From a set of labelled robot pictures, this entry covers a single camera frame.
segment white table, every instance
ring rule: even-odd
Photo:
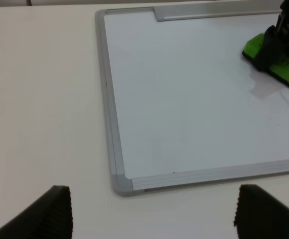
[[[74,239],[235,239],[239,185],[289,206],[289,175],[131,198],[111,189],[94,14],[153,4],[0,8],[0,226],[52,185]]]

